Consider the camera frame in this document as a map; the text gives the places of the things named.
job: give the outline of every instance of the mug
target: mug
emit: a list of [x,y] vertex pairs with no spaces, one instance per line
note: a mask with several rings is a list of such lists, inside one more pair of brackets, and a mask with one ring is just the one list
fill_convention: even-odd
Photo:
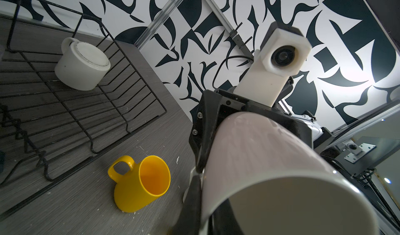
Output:
[[67,37],[61,43],[61,50],[63,55],[54,72],[71,88],[92,90],[110,69],[107,56],[90,43]]
[[378,234],[375,212],[358,188],[256,113],[234,113],[217,129],[204,169],[202,224],[226,199],[246,235]]
[[[114,170],[118,162],[128,164],[130,171],[121,175]],[[163,196],[171,183],[167,163],[158,156],[150,155],[140,163],[127,155],[120,157],[108,169],[108,175],[117,185],[114,201],[126,213],[135,212]]]

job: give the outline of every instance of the dish rack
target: dish rack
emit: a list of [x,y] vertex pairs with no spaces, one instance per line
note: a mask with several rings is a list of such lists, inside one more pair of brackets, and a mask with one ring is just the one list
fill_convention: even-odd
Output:
[[[0,63],[0,151],[5,156],[0,190],[12,188],[13,184],[28,184],[24,178],[31,178],[38,171],[47,183],[39,183],[40,189],[7,208],[0,220],[166,113],[164,105],[101,19],[36,0],[43,6],[80,15],[74,30],[58,28],[18,17],[22,1],[17,1],[13,17],[0,16],[6,24],[10,22]],[[85,20],[98,23],[104,37],[78,32]],[[22,29],[28,33],[18,36],[23,33]],[[48,37],[44,38],[43,45],[33,41],[41,33]],[[69,36],[92,43],[111,62],[109,72],[94,90],[83,92],[69,88],[54,74],[54,66],[62,56],[61,52],[54,52],[54,47],[59,47]]]

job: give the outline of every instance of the mug handle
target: mug handle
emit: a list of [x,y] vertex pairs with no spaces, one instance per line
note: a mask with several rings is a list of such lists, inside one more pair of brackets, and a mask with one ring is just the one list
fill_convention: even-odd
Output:
[[128,155],[124,155],[122,157],[120,157],[118,160],[114,161],[114,163],[108,168],[108,176],[114,180],[115,182],[118,183],[118,181],[120,181],[123,177],[122,174],[117,173],[114,170],[114,166],[118,163],[118,162],[125,162],[127,163],[127,165],[129,166],[130,170],[133,170],[133,166],[135,165],[135,161],[132,159],[132,157],[128,156]]
[[72,37],[67,37],[63,40],[61,43],[61,51],[62,53],[67,52],[68,47],[71,45],[73,42],[79,42],[78,39],[72,38]]

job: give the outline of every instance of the yellow mug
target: yellow mug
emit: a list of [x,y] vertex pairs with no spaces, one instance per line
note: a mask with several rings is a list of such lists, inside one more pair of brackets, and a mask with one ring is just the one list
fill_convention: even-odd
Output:
[[[118,162],[125,162],[130,171],[121,175],[114,170]],[[127,155],[120,157],[108,169],[108,176],[117,185],[114,201],[121,211],[132,213],[163,196],[170,187],[171,174],[167,163],[158,156],[150,155],[136,164]]]

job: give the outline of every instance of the metal plate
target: metal plate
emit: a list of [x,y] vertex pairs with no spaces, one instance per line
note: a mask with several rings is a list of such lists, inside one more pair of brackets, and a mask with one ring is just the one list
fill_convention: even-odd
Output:
[[354,153],[349,153],[346,157],[344,157],[345,160],[351,162],[351,163],[356,163],[359,159],[364,157],[367,153],[372,151],[374,148],[376,148],[375,145],[373,144],[368,144],[368,143],[363,143],[359,146],[363,151],[359,153],[358,155],[355,155]]

